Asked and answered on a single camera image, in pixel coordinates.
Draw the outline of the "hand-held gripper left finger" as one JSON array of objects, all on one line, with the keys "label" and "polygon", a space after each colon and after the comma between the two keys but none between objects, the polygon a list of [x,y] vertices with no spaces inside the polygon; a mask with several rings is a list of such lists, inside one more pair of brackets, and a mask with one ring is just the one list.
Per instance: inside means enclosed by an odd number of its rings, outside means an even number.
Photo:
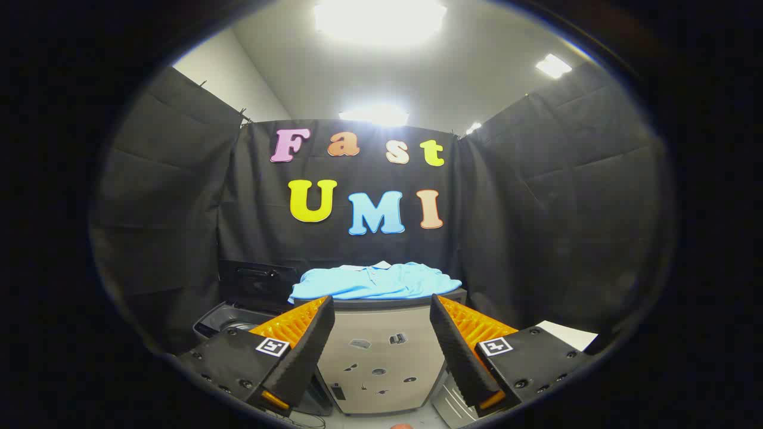
[{"label": "hand-held gripper left finger", "polygon": [[253,408],[291,415],[317,369],[335,323],[332,296],[314,299],[256,328],[227,328],[178,356],[198,383]]}]

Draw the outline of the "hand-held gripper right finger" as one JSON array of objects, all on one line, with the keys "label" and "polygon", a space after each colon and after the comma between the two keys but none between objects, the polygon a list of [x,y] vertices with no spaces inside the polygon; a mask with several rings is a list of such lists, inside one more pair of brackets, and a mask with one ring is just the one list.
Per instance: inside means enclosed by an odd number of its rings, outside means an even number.
[{"label": "hand-held gripper right finger", "polygon": [[429,320],[466,405],[479,417],[551,393],[591,360],[541,326],[510,328],[441,295]]}]

